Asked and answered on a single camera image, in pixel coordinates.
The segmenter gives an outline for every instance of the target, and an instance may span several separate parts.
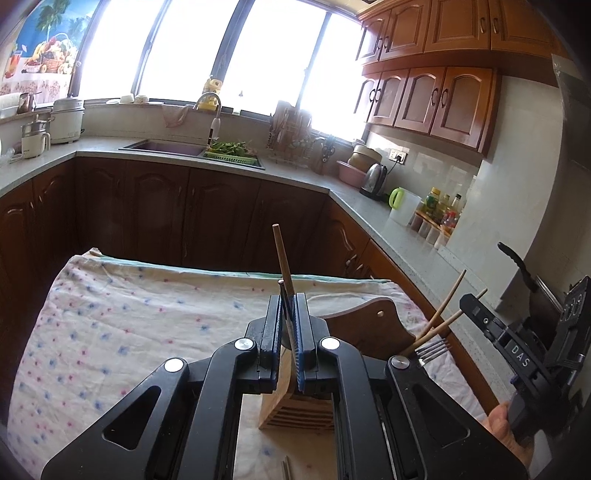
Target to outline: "white wall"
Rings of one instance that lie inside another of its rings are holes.
[[[441,190],[453,198],[456,193],[466,196],[478,167],[458,160],[450,155],[417,145],[399,138],[399,132],[387,127],[372,127],[368,147],[382,153],[382,164],[393,170],[386,180],[385,191],[403,187],[416,195],[426,197],[431,188]],[[390,149],[407,152],[404,165],[388,159]]]
[[[517,272],[499,241],[522,257],[546,212],[558,167],[563,113],[557,88],[503,77],[491,150],[447,249],[488,287],[496,307]]]

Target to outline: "wooden chopstick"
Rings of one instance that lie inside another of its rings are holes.
[[[443,300],[443,303],[441,305],[439,305],[439,308],[435,312],[435,315],[433,315],[433,317],[431,318],[431,320],[429,320],[429,323],[427,324],[427,326],[425,327],[425,329],[421,332],[421,334],[417,337],[417,340],[421,339],[426,334],[428,334],[429,333],[429,330],[431,330],[431,328],[433,327],[433,325],[435,325],[437,319],[441,316],[441,313],[446,309],[447,304],[452,299],[453,294],[456,292],[457,288],[460,286],[460,282],[464,278],[464,275],[466,275],[466,270],[464,270],[462,273],[460,273],[460,276],[458,277],[458,279],[456,280],[456,282],[453,284],[452,289],[447,294],[446,299]]]
[[[481,299],[482,296],[487,291],[488,291],[488,288],[485,288],[484,290],[482,290],[476,296],[476,298],[477,299]],[[439,335],[442,331],[444,331],[447,327],[449,327],[453,322],[455,322],[459,317],[461,317],[463,313],[464,312],[461,309],[458,310],[456,313],[454,313],[451,317],[449,317],[441,325],[439,325],[438,327],[434,328],[433,330],[431,330],[430,332],[428,332],[426,335],[422,336],[421,338],[417,339],[417,341],[414,342],[410,347],[408,347],[408,348],[404,349],[402,352],[400,352],[400,355],[402,355],[402,356],[408,356],[408,355],[410,355],[410,353],[412,353],[414,350],[416,350],[417,348],[419,348],[421,345],[427,343],[434,336]]]
[[[294,284],[291,281],[290,265],[287,262],[287,254],[285,253],[285,246],[283,245],[283,238],[281,237],[281,229],[279,224],[273,225],[273,235],[275,236],[275,247],[277,249],[277,256],[279,257],[279,267],[281,268],[281,276],[285,284],[287,295],[291,298],[296,294]]]

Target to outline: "cabinet door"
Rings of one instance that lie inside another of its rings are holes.
[[[183,228],[183,266],[238,270],[259,180],[191,169]]]
[[[486,0],[433,0],[425,51],[491,47]]]
[[[390,10],[380,60],[422,53],[431,0],[411,0]]]
[[[33,178],[35,232],[43,258],[46,291],[72,255],[77,253],[74,161],[64,162]]]
[[[280,273],[272,226],[278,223],[291,273],[302,273],[302,259],[326,195],[263,181],[244,249],[243,270]]]
[[[426,318],[430,319],[435,308],[429,303],[417,286],[400,270],[383,250],[370,240],[365,248],[354,278],[384,278],[393,281],[408,295],[414,304],[421,309]]]
[[[370,73],[364,75],[359,89],[359,97],[355,105],[354,114],[361,122],[366,122],[375,102],[375,94],[381,73]]]
[[[33,204],[33,183],[23,185],[0,197],[0,262],[4,268],[6,283],[0,286],[10,300],[12,314],[23,317],[24,313],[38,313],[44,298],[31,295],[40,291],[39,278],[42,273],[35,238],[35,207]]]
[[[395,127],[429,133],[439,102],[445,67],[411,69]]]
[[[448,67],[431,135],[477,148],[489,108],[493,71]]]
[[[560,52],[560,44],[545,20],[527,0],[489,0],[491,47],[542,57]]]
[[[369,122],[372,124],[394,125],[396,114],[406,86],[408,70],[382,72],[375,94],[374,108]]]
[[[18,364],[45,300],[31,181],[0,197],[0,232],[0,419],[5,420]]]
[[[122,258],[125,162],[76,159],[76,222],[81,250]]]
[[[307,248],[304,273],[346,278],[355,270],[368,241],[368,234],[328,199]]]
[[[386,29],[388,14],[389,12],[383,12],[368,18],[361,25],[361,41],[356,58],[359,62],[370,63],[379,60],[384,45],[382,35]]]
[[[126,162],[126,258],[163,265],[181,264],[188,182],[188,167],[133,160]]]

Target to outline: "green vegetable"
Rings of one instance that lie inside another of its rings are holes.
[[[246,148],[245,142],[216,142],[210,148],[211,152],[222,155],[232,155],[234,157],[255,157]]]

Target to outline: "white cloth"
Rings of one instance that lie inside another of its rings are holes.
[[[213,273],[105,257],[73,257],[53,283],[19,365],[8,444],[34,477],[62,448],[167,358],[207,358],[266,315],[277,276]],[[390,297],[403,325],[418,333],[420,310],[394,283],[294,277],[310,314],[336,313]],[[475,417],[484,413],[449,353],[431,377]],[[235,479],[277,479],[288,454],[296,478],[336,476],[331,433],[258,430],[259,396],[243,400]]]

